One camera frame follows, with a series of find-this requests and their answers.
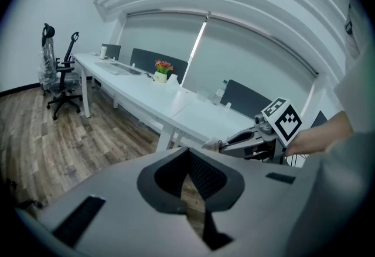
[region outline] black office chair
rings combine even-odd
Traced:
[[[47,104],[47,109],[50,109],[50,104],[59,103],[52,116],[52,118],[56,120],[56,114],[64,103],[69,103],[76,107],[77,112],[80,112],[80,107],[74,103],[72,99],[79,98],[79,100],[82,101],[82,95],[66,95],[66,91],[71,91],[77,88],[81,83],[80,75],[78,73],[72,73],[74,67],[71,67],[71,65],[74,61],[70,60],[71,49],[77,41],[79,33],[75,32],[71,36],[68,51],[65,54],[64,61],[61,62],[63,67],[59,67],[58,59],[54,57],[53,36],[54,28],[45,23],[42,36],[43,63],[39,67],[39,79],[45,90],[49,90],[53,93],[61,93],[58,98],[49,101]]]

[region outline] laminate flooring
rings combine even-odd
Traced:
[[[113,109],[98,86],[88,90],[89,119],[80,102],[81,113],[64,104],[54,121],[55,104],[46,108],[50,100],[52,95],[43,97],[40,88],[0,98],[1,176],[18,184],[18,202],[32,198],[46,206],[96,171],[156,150],[159,135],[120,106]],[[189,176],[181,200],[202,236],[204,201]]]

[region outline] person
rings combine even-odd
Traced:
[[[324,152],[355,132],[375,131],[375,91],[371,89],[375,86],[374,33],[359,0],[350,0],[343,29],[352,59],[347,59],[346,75],[335,88],[342,111],[321,126],[300,131],[286,156]]]

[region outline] white wall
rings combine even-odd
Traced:
[[[119,61],[129,64],[134,48],[188,61],[204,19],[172,13],[129,16],[120,37]]]
[[[0,26],[0,91],[39,82],[44,23],[52,25],[56,57],[63,58],[70,36],[78,31],[72,52],[98,51],[110,40],[114,22],[103,23],[93,0],[13,0]]]
[[[273,101],[289,98],[299,112],[313,75],[292,55],[265,37],[238,25],[209,19],[184,87],[210,96],[223,80],[235,80]]]

